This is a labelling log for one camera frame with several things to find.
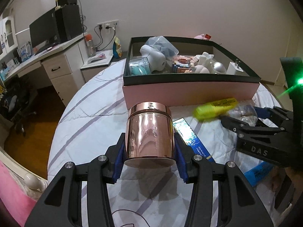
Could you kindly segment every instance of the black speaker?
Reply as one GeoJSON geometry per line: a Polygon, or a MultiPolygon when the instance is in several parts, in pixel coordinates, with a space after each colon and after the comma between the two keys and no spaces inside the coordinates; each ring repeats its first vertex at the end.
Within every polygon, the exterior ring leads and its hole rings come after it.
{"type": "Polygon", "coordinates": [[[83,33],[79,6],[65,5],[52,14],[59,43],[64,43],[83,33]]]}

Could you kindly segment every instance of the storage box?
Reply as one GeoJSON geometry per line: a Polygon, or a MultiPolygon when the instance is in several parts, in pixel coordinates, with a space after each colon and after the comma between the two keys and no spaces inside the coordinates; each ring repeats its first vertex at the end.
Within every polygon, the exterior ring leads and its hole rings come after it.
{"type": "MultiPolygon", "coordinates": [[[[123,93],[128,109],[146,101],[171,107],[203,104],[230,97],[239,101],[249,100],[260,85],[260,77],[242,61],[240,67],[246,76],[205,73],[153,73],[130,76],[128,63],[131,59],[141,56],[140,48],[148,38],[150,37],[133,37],[129,44],[123,75],[123,93]]],[[[165,38],[179,50],[179,55],[195,56],[203,52],[214,54],[214,60],[221,62],[226,69],[230,62],[239,59],[212,41],[184,37],[165,38]]]]}

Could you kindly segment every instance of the white bedsheet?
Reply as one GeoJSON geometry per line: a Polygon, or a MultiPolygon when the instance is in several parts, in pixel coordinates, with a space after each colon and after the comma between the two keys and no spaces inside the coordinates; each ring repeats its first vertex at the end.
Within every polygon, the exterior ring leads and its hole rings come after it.
{"type": "MultiPolygon", "coordinates": [[[[49,161],[48,181],[68,161],[76,165],[105,154],[125,132],[127,109],[122,84],[125,60],[100,72],[86,83],[67,106],[55,132],[49,161]]],[[[258,107],[280,106],[260,85],[253,102],[258,107]]],[[[173,120],[184,117],[217,163],[233,160],[242,172],[260,160],[235,151],[236,135],[223,128],[220,121],[198,123],[192,116],[196,106],[171,107],[173,120]]],[[[183,227],[191,198],[192,185],[179,177],[176,166],[161,170],[139,170],[124,166],[121,178],[108,185],[109,199],[116,227],[183,227]]],[[[259,184],[256,189],[272,214],[274,193],[259,184]]],[[[218,214],[218,185],[214,183],[212,226],[218,214]]],[[[82,185],[82,223],[87,223],[86,183],[82,185]]]]}

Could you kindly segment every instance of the computer monitor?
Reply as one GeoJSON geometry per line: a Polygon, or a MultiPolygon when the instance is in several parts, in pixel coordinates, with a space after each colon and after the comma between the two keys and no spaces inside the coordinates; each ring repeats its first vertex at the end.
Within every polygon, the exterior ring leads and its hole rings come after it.
{"type": "Polygon", "coordinates": [[[52,8],[29,25],[33,48],[46,40],[48,40],[48,44],[53,44],[57,41],[56,25],[52,18],[54,11],[55,8],[52,8]]]}

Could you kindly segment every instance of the jar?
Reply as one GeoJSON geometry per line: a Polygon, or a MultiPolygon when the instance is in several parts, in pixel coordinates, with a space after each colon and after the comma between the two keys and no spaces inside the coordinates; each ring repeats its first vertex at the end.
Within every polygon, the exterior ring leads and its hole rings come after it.
{"type": "Polygon", "coordinates": [[[157,102],[143,102],[128,113],[125,135],[125,164],[137,168],[158,168],[174,163],[171,112],[157,102]]]}

